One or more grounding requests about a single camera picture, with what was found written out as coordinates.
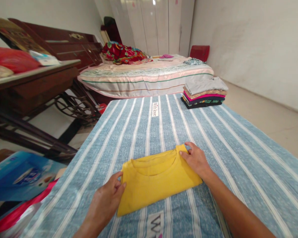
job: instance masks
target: white wardrobe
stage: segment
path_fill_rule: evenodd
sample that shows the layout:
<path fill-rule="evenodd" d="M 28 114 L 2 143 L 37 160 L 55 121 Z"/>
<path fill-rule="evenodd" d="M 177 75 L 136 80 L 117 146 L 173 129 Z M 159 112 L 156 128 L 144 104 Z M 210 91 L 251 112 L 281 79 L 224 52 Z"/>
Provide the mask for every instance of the white wardrobe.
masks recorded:
<path fill-rule="evenodd" d="M 194 0 L 110 0 L 126 46 L 151 56 L 188 56 Z"/>

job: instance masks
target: pink cloth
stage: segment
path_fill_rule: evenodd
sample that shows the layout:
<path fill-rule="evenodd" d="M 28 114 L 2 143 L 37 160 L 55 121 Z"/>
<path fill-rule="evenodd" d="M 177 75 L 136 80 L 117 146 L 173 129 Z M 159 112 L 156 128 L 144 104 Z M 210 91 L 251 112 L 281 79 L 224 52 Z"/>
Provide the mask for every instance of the pink cloth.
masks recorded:
<path fill-rule="evenodd" d="M 183 91 L 184 95 L 186 96 L 186 98 L 189 100 L 189 101 L 193 101 L 193 100 L 197 100 L 197 99 L 200 99 L 200 98 L 207 98 L 207 97 L 220 97 L 220 98 L 224 98 L 225 95 L 220 95 L 220 94 L 205 94 L 205 95 L 202 95 L 198 98 L 195 98 L 195 99 L 191 99 L 189 98 L 189 96 L 186 94 L 185 91 Z"/>
<path fill-rule="evenodd" d="M 174 56 L 171 56 L 171 55 L 168 55 L 168 54 L 165 54 L 163 56 L 160 57 L 160 59 L 164 59 L 164 58 L 173 58 Z"/>

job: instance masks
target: blue box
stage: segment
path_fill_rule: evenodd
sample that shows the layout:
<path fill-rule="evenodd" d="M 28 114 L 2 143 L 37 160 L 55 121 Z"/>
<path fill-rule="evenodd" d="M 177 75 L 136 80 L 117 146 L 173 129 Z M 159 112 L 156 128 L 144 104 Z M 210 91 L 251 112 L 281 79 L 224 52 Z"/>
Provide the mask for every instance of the blue box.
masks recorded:
<path fill-rule="evenodd" d="M 19 151 L 0 162 L 0 201 L 27 201 L 40 194 L 66 166 Z"/>

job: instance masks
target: red stool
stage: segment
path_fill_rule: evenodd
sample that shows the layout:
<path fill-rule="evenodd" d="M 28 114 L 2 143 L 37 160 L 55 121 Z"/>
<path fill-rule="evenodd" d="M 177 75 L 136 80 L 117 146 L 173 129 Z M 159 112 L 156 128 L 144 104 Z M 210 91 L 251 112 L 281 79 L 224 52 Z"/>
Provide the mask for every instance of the red stool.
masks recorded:
<path fill-rule="evenodd" d="M 190 57 L 206 62 L 210 53 L 210 46 L 192 46 Z"/>

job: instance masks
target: mattress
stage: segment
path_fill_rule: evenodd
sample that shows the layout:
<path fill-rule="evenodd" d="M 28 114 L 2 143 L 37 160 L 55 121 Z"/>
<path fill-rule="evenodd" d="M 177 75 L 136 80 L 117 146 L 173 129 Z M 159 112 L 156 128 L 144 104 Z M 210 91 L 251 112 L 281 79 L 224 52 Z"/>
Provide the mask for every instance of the mattress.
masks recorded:
<path fill-rule="evenodd" d="M 180 93 L 186 80 L 214 73 L 207 64 L 183 63 L 188 59 L 174 55 L 170 59 L 154 59 L 143 64 L 102 64 L 82 71 L 77 78 L 88 88 L 112 98 Z"/>
<path fill-rule="evenodd" d="M 187 109 L 181 94 L 112 101 L 22 237 L 72 237 L 93 194 L 131 158 L 192 141 L 277 237 L 298 237 L 298 159 L 227 106 Z M 158 111 L 153 113 L 153 104 Z M 231 237 L 205 183 L 118 218 L 100 237 Z"/>

